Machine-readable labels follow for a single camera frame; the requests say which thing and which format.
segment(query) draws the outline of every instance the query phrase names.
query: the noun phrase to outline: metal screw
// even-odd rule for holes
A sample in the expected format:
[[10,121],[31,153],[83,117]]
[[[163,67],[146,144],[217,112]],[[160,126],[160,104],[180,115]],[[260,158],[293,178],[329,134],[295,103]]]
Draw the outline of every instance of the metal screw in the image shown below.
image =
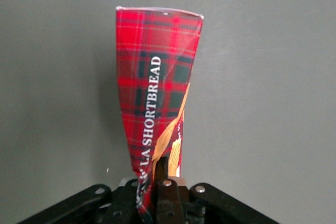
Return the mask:
[[196,186],[195,190],[200,194],[205,192],[204,186]]
[[103,192],[105,192],[105,189],[100,187],[100,188],[97,189],[94,193],[95,193],[95,194],[102,194]]
[[163,183],[162,183],[164,186],[171,186],[172,185],[172,182],[170,180],[165,180]]

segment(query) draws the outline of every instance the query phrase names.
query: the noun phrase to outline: black metal bracket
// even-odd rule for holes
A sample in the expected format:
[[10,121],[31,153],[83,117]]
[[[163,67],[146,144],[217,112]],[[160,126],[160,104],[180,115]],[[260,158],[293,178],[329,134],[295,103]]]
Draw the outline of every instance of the black metal bracket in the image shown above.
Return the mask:
[[[111,192],[94,185],[18,224],[141,224],[137,180]],[[212,185],[178,186],[167,176],[167,158],[155,173],[155,224],[279,224]]]

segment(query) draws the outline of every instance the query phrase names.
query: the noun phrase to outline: tartan pattern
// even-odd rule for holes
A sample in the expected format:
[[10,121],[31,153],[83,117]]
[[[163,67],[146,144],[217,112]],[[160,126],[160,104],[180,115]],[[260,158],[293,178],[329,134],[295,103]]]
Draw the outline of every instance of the tartan pattern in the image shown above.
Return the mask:
[[[117,9],[117,74],[121,114],[132,168],[138,177],[145,170],[149,178],[147,181],[139,178],[138,186],[141,200],[137,208],[145,223],[153,222],[151,159],[156,140],[178,116],[189,83],[202,21],[200,16],[171,9]],[[155,56],[161,59],[155,126],[151,146],[143,146],[149,76],[153,75],[150,71],[151,59]],[[171,144],[164,155],[169,155],[170,148]],[[141,153],[148,149],[149,165],[140,167],[140,162],[145,162]]]

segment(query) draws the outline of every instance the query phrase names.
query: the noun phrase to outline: red plaid packaging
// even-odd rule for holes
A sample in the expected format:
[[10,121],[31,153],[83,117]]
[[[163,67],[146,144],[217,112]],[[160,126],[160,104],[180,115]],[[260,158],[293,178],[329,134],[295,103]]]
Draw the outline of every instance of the red plaid packaging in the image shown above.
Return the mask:
[[202,22],[183,10],[117,7],[119,99],[144,223],[153,223],[159,158],[169,157],[169,176],[180,175],[184,105]]

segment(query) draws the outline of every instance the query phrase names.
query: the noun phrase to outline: gray wall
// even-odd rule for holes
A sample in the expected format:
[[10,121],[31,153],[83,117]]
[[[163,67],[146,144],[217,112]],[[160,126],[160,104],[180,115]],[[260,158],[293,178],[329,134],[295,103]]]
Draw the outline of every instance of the gray wall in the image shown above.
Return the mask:
[[335,2],[0,0],[0,222],[133,175],[116,83],[122,5],[205,16],[186,106],[188,184],[281,223],[336,223]]

